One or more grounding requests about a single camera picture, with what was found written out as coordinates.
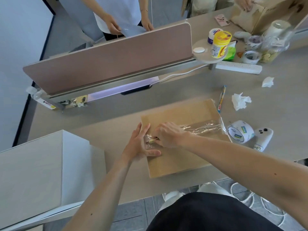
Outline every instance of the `white handheld device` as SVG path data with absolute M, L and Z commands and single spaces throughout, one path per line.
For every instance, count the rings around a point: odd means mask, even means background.
M 257 151 L 264 151 L 267 144 L 270 142 L 274 131 L 270 128 L 259 128 L 254 131 L 254 135 L 257 137 L 257 142 L 253 147 Z

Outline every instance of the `dark clothing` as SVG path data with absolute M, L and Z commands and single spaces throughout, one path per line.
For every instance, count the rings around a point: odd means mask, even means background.
M 147 231 L 282 231 L 265 217 L 227 195 L 194 192 L 160 211 Z
M 140 21 L 140 23 L 138 23 L 138 26 L 143 27 L 141 21 Z M 124 35 L 112 35 L 112 34 L 105 33 L 105 32 L 103 32 L 103 34 L 104 34 L 104 36 L 105 36 L 106 41 L 108 41 L 108 40 L 114 40 L 114 39 L 117 39 L 117 38 L 120 38 L 120 37 L 123 37 L 123 36 L 124 36 Z

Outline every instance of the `beige tabletop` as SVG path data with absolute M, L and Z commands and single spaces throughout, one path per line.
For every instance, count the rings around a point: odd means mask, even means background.
M 218 27 L 213 16 L 229 9 L 189 19 L 193 43 L 207 38 L 210 29 Z M 238 30 L 229 26 L 225 30 Z M 64 112 L 51 111 L 37 105 L 29 139 L 64 129 L 90 141 L 105 150 L 106 168 L 110 170 L 121 154 L 130 134 L 141 121 L 141 115 L 157 112 L 191 100 L 212 98 L 218 103 L 223 85 L 227 86 L 221 116 L 226 126 L 243 120 L 253 128 L 268 127 L 274 135 L 265 150 L 266 154 L 281 159 L 308 158 L 308 48 L 288 50 L 273 63 L 263 65 L 260 75 L 202 68 L 194 76 L 153 85 L 151 89 L 129 95 L 113 95 Z M 264 78 L 274 77 L 274 86 L 262 88 Z M 231 102 L 234 93 L 250 96 L 252 103 L 246 109 L 235 111 Z M 255 140 L 248 142 L 253 146 Z M 225 178 L 213 166 L 150 179 L 146 159 L 133 163 L 121 194 L 125 203 L 164 192 Z

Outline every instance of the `power outlet socket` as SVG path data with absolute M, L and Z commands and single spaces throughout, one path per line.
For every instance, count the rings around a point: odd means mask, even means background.
M 226 69 L 243 73 L 260 74 L 262 71 L 262 66 L 221 61 L 217 63 L 216 69 Z

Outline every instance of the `brown partition panel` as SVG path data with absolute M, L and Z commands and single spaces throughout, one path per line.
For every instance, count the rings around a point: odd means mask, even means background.
M 47 94 L 55 94 L 190 57 L 191 29 L 183 23 L 40 61 L 23 70 Z

